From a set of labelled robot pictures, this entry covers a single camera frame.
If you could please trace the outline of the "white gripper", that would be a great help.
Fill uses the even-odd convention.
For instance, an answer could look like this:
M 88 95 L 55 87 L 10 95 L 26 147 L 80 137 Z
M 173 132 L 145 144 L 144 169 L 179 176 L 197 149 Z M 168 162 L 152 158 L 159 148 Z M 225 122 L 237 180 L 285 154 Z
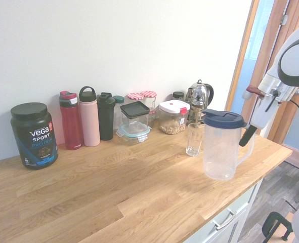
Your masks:
M 265 127 L 271 117 L 274 115 L 278 107 L 278 101 L 274 97 L 264 97 L 258 99 L 254 112 L 250 120 L 250 126 L 246 129 L 239 145 L 244 147 L 251 137 L 255 134 L 256 127 Z

